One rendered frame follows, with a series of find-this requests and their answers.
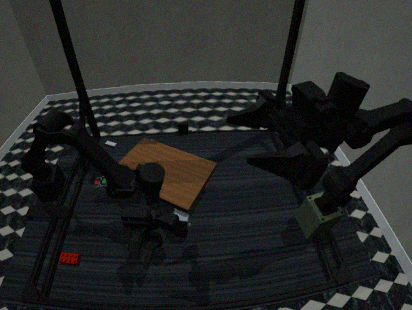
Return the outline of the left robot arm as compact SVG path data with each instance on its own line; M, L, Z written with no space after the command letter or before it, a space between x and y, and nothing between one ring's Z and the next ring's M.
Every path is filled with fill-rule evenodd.
M373 110L360 109L369 88L363 80L343 72L335 74L327 96L312 81L291 87L292 106L287 106L286 113L290 110L300 116L305 122L304 134L314 133L328 124L329 137L323 147L330 154L343 141L352 149L362 148L371 142L373 134L390 129L349 166L337 166L324 176L322 186L326 191L314 199L323 216L335 213L337 207L349 203L358 180L397 148L412 144L412 101L402 98Z

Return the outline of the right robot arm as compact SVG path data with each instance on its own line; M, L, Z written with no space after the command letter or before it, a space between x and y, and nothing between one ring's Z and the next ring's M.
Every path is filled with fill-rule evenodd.
M71 127L66 132L60 132L67 124ZM45 151L48 144L68 144L73 146L105 177L107 186L118 198L131 198L136 189L139 189L137 200L149 198L157 202L151 214L158 228L161 227L171 233L175 233L178 229L179 216L158 208L160 190L165 176L165 170L160 164L149 162L142 165L139 163L136 169L132 170L126 165L118 164L87 132L82 123L74 121L69 113L55 109L49 111L33 125L33 133L36 135L35 139L30 150L21 158L21 168L32 174L35 184L51 179L52 167L50 168L45 162L49 155Z

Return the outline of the red toy brick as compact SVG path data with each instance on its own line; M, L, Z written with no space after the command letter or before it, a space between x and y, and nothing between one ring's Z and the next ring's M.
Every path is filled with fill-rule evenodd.
M59 262L61 264L77 265L79 266L81 256L79 254L61 252Z

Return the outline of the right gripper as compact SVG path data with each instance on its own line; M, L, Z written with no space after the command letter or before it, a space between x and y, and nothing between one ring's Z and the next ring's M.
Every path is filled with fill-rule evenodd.
M154 250L162 246L161 235L158 232L153 232L153 230L158 230L157 222L153 220L151 214L156 204L155 200L141 198L134 202L134 206L126 206L121 212L122 224L132 258L138 259L140 254L143 268L148 268ZM147 208L133 207L147 207L150 212ZM128 218L130 218L129 221Z

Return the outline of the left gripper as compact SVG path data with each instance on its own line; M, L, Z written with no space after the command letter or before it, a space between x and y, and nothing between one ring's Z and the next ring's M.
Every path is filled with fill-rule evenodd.
M329 137L328 124L314 133L304 134L305 122L300 116L288 110L286 117L283 117L279 112L280 106L279 100L269 90L260 90L252 106L227 116L226 122L254 129L274 126L286 149L248 156L247 164L289 180L299 190L311 189L329 164L327 156L320 149ZM311 140L315 142L308 142Z

